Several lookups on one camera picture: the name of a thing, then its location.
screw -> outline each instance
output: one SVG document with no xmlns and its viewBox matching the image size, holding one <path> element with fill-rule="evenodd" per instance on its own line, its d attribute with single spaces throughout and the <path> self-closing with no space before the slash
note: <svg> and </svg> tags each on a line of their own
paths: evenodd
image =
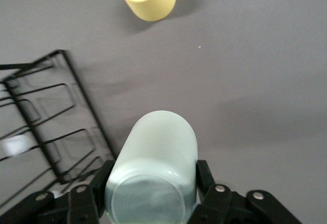
<svg viewBox="0 0 327 224">
<path fill-rule="evenodd" d="M 216 189 L 217 192 L 224 192 L 225 191 L 225 188 L 223 186 L 221 186 L 221 185 L 217 185 L 215 187 L 215 189 Z"/>
<path fill-rule="evenodd" d="M 258 200 L 263 200 L 263 199 L 264 199 L 264 196 L 263 196 L 261 193 L 259 193 L 259 192 L 255 192 L 255 193 L 253 194 L 253 197 L 254 197 L 255 199 L 258 199 Z"/>
<path fill-rule="evenodd" d="M 85 189 L 86 189 L 86 186 L 82 186 L 82 187 L 77 188 L 77 189 L 76 189 L 76 192 L 77 192 L 77 193 L 84 192 Z"/>
<path fill-rule="evenodd" d="M 35 198 L 35 200 L 36 200 L 36 201 L 41 201 L 41 200 L 45 199 L 47 195 L 48 195 L 47 193 L 44 193 L 44 194 L 38 195 L 38 196 Z"/>
</svg>

black wire rack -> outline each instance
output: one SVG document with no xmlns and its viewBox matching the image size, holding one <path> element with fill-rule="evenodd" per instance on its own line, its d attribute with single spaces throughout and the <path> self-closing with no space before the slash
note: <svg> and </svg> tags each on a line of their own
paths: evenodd
<svg viewBox="0 0 327 224">
<path fill-rule="evenodd" d="M 0 81 L 0 215 L 35 191 L 64 193 L 116 158 L 69 56 L 55 50 Z"/>
</svg>

gray table surface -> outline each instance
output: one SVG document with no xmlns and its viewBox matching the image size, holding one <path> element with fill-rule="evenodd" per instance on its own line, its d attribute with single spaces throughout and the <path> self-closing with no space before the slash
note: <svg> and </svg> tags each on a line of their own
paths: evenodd
<svg viewBox="0 0 327 224">
<path fill-rule="evenodd" d="M 0 63 L 70 52 L 117 151 L 174 111 L 218 182 L 326 223 L 327 0 L 177 0 L 156 23 L 123 0 L 0 0 L 0 22 Z"/>
</svg>

